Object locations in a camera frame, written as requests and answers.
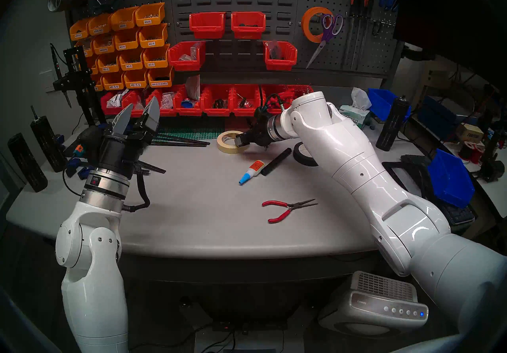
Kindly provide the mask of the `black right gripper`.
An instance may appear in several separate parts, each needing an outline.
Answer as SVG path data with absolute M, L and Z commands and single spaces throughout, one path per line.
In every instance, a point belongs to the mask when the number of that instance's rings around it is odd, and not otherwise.
M 268 147 L 271 143 L 276 142 L 271 131 L 274 119 L 275 116 L 256 116 L 252 128 L 246 134 L 237 134 L 234 138 L 234 144 L 237 147 L 244 147 L 249 144 Z

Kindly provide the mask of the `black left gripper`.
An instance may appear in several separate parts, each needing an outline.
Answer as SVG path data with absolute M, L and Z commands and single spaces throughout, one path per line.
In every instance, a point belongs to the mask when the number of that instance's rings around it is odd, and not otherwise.
M 105 129 L 98 149 L 97 169 L 109 170 L 126 178 L 134 174 L 143 174 L 139 157 L 150 145 L 154 132 L 158 130 L 160 105 L 157 97 L 152 97 L 142 114 L 142 130 L 125 135 L 129 124 L 133 104 L 130 103 L 116 115 L 112 129 Z

